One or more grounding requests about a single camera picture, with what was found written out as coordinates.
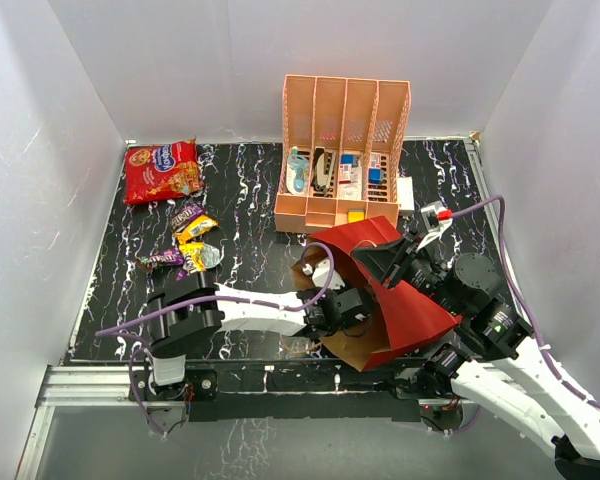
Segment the red paper bag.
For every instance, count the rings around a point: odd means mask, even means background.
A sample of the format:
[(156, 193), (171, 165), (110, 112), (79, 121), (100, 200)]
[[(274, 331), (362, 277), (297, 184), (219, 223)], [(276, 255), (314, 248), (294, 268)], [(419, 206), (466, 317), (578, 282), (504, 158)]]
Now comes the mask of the red paper bag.
[(320, 338), (324, 348), (360, 372), (427, 347), (460, 323), (458, 316), (405, 282), (393, 289), (384, 288), (350, 256), (356, 247), (378, 246), (400, 238), (395, 226), (383, 216), (334, 226), (307, 237), (309, 243), (326, 244), (343, 280), (365, 288), (377, 301), (369, 322)]

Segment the silver foil snack packet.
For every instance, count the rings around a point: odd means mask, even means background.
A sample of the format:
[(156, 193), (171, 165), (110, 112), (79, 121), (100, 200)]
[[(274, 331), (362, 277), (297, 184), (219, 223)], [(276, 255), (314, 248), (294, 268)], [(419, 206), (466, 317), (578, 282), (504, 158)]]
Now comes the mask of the silver foil snack packet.
[(217, 267), (223, 258), (221, 251), (213, 245), (204, 243), (200, 250), (200, 260), (206, 270)]

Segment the purple brown candy packet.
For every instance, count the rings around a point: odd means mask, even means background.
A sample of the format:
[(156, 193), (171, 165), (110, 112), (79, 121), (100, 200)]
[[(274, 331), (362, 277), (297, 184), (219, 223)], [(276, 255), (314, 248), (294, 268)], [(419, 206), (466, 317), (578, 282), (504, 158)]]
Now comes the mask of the purple brown candy packet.
[(197, 203), (182, 206), (170, 219), (172, 233), (174, 235), (181, 233), (195, 219), (204, 214), (204, 208)]

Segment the red cookie snack bag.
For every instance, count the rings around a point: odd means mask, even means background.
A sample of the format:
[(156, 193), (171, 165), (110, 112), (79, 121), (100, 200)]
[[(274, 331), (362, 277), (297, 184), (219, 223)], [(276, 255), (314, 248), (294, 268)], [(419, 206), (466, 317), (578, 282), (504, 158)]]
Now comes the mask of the red cookie snack bag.
[(130, 148), (124, 167), (126, 205), (182, 198), (204, 188), (194, 139)]

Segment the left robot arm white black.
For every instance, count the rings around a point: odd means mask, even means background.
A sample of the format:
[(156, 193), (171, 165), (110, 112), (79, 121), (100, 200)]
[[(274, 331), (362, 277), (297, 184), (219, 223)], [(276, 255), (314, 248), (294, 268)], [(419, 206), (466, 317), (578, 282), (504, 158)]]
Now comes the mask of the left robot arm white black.
[(186, 387), (186, 358), (217, 332), (263, 331), (316, 340), (371, 319), (376, 302), (367, 289), (346, 284), (271, 294), (230, 288), (198, 273), (152, 294), (147, 308), (148, 384), (174, 399)]

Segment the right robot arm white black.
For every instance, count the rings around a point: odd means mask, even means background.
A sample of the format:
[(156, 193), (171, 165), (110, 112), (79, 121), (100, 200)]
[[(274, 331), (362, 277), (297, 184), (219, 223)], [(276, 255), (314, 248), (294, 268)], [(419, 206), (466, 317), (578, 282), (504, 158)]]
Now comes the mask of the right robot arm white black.
[(469, 399), (541, 448), (565, 479), (600, 479), (600, 409), (578, 394), (534, 329), (498, 299), (503, 279), (491, 260), (470, 253), (450, 267), (420, 239), (357, 247), (353, 258), (382, 286), (410, 285), (461, 323), (465, 347), (443, 344), (420, 377), (435, 395)]

